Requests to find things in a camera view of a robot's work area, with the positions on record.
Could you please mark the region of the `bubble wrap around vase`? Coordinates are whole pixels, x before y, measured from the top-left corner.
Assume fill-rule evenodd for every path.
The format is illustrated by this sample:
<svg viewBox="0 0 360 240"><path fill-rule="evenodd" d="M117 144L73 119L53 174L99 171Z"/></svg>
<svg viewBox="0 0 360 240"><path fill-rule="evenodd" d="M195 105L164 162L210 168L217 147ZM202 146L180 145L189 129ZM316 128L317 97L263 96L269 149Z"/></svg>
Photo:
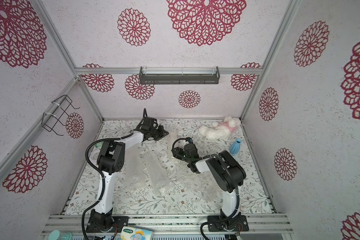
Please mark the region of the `bubble wrap around vase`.
<svg viewBox="0 0 360 240"><path fill-rule="evenodd" d="M185 163L167 159L157 151L146 152L143 160L156 194L185 191L205 201L220 196L221 190L211 173L193 173Z"/></svg>

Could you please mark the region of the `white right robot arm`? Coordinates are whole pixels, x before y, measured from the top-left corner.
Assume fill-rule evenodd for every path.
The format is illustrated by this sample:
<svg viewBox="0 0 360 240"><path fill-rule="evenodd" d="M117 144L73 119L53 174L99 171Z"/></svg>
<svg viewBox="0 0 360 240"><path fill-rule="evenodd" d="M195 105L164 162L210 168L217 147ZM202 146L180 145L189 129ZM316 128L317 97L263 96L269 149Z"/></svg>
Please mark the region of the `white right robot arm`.
<svg viewBox="0 0 360 240"><path fill-rule="evenodd" d="M216 220L207 221L208 225L223 223L226 228L240 219L239 187L243 185L246 173L242 166L226 150L218 154L200 157L192 138L179 138L171 147L174 158L187 163L187 167L196 174L210 172L224 191L221 215Z"/></svg>

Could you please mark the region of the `blue vase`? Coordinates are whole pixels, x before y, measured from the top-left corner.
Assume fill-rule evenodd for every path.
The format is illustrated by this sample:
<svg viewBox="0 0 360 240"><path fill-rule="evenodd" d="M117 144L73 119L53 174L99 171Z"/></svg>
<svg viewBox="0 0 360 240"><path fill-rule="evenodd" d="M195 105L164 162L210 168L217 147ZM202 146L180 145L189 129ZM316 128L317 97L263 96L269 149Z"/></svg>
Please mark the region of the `blue vase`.
<svg viewBox="0 0 360 240"><path fill-rule="evenodd" d="M241 139L236 139L235 142L230 147L230 154L231 155L238 154L238 152L241 149L241 144L242 144L242 140Z"/></svg>

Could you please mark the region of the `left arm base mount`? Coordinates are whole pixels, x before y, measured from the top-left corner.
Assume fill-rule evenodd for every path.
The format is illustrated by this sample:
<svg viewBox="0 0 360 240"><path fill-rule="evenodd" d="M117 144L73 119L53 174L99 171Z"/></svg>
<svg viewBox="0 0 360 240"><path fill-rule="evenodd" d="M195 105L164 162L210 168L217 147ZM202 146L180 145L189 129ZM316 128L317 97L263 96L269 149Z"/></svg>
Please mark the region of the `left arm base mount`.
<svg viewBox="0 0 360 240"><path fill-rule="evenodd" d="M129 217L112 216L111 211L108 213L98 213L91 210L90 218L85 225L86 233L120 233L123 227L127 227Z"/></svg>

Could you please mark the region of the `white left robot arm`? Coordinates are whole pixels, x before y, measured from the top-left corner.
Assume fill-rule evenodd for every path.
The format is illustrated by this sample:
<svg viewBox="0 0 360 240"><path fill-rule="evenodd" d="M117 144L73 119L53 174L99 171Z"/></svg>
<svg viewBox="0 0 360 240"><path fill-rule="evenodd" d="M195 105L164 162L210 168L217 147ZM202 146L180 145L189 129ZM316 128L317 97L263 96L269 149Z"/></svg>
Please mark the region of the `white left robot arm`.
<svg viewBox="0 0 360 240"><path fill-rule="evenodd" d="M169 132L158 124L155 118L143 116L137 127L122 137L105 138L91 143L85 152L87 163L100 174L100 186L97 200L82 213L81 225L85 239L88 238L86 227L94 227L100 232L108 232L114 226L113 191L114 176L125 163L125 153L129 148L144 141L159 141ZM89 152L97 143L102 143L97 163L93 164Z"/></svg>

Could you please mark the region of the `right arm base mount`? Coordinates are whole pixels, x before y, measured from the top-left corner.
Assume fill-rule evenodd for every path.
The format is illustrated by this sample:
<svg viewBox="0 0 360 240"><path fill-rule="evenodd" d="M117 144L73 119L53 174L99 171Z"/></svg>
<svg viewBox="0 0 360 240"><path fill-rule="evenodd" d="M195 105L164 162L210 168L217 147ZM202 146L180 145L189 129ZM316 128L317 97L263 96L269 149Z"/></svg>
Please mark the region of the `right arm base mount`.
<svg viewBox="0 0 360 240"><path fill-rule="evenodd" d="M208 224L209 232L248 232L249 226L246 216L239 213L232 219Z"/></svg>

